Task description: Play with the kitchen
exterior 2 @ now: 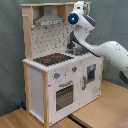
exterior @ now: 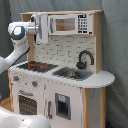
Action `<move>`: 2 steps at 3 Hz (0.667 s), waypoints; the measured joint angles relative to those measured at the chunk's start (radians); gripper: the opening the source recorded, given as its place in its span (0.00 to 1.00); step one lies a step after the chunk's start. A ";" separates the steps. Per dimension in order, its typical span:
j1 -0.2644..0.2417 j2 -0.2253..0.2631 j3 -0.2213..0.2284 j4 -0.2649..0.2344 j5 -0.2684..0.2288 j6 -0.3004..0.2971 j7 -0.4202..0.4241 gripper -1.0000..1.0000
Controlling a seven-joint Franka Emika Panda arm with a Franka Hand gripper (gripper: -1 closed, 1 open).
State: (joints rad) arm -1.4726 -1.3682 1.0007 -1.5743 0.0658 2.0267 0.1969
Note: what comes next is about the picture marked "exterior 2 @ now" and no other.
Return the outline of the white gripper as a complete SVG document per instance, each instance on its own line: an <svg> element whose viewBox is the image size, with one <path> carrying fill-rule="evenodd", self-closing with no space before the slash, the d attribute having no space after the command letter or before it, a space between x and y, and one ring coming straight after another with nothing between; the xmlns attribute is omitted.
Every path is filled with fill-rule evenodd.
<svg viewBox="0 0 128 128"><path fill-rule="evenodd" d="M78 1L74 4L73 11L84 14L87 11L87 5L83 1Z"/></svg>

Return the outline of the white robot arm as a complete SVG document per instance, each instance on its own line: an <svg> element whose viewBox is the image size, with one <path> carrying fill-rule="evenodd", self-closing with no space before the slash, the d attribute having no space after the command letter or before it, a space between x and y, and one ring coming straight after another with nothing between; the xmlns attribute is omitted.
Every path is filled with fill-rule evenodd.
<svg viewBox="0 0 128 128"><path fill-rule="evenodd" d="M76 25L71 32L71 39L97 57L106 58L120 70L119 78L128 84L128 51L116 41L107 41L99 46L86 42L87 36L95 28L95 21L84 13L84 2L74 4L73 11L68 15L68 22Z"/></svg>

